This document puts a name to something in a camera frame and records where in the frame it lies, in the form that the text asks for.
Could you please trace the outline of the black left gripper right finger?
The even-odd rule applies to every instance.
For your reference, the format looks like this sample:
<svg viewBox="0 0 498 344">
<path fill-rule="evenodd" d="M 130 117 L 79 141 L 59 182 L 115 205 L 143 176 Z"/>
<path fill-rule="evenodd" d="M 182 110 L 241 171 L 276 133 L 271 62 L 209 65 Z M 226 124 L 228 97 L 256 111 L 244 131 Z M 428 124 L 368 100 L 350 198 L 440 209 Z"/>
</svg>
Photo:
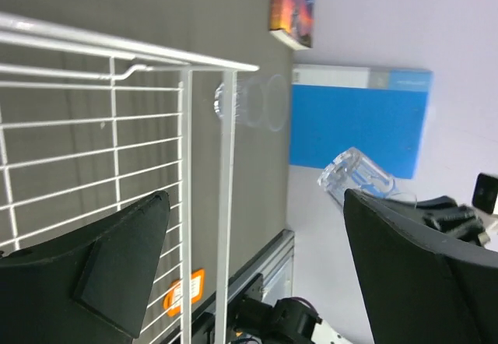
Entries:
<svg viewBox="0 0 498 344">
<path fill-rule="evenodd" d="M 426 226 L 409 204 L 349 189 L 344 220 L 377 343 L 495 343 L 497 254 Z"/>
</svg>

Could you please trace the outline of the clear glass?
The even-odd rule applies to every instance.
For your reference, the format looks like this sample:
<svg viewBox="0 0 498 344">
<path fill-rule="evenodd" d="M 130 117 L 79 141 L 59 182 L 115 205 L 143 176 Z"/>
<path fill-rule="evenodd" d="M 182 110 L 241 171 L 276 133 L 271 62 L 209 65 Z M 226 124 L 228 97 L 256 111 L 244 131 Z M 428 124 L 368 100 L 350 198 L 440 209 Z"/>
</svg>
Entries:
<svg viewBox="0 0 498 344">
<path fill-rule="evenodd" d="M 279 132 L 289 117 L 290 90 L 283 75 L 243 76 L 237 80 L 235 122 Z"/>
<path fill-rule="evenodd" d="M 322 171 L 317 183 L 341 207 L 344 206 L 347 189 L 412 207 L 416 207 L 418 202 L 416 195 L 406 189 L 401 181 L 355 147 L 337 155 Z"/>
</svg>

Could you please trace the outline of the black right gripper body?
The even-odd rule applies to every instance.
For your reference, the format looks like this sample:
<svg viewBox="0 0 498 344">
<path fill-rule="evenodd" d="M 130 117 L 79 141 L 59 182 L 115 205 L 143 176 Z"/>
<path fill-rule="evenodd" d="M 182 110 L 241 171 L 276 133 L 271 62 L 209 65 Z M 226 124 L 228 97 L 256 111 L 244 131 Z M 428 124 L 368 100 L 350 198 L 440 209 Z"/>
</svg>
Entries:
<svg viewBox="0 0 498 344">
<path fill-rule="evenodd" d="M 476 211 L 466 205 L 459 205 L 448 196 L 416 203 L 424 224 L 433 230 L 462 240 L 485 245 L 486 228 Z"/>
</svg>

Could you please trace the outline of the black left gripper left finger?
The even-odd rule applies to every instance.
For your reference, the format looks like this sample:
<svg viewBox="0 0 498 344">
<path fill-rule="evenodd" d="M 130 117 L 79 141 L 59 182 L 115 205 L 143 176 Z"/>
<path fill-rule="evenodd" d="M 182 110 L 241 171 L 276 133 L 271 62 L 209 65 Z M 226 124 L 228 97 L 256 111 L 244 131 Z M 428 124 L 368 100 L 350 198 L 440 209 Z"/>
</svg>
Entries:
<svg viewBox="0 0 498 344">
<path fill-rule="evenodd" d="M 3 343 L 131 343 L 170 218 L 165 191 L 1 257 Z"/>
</svg>

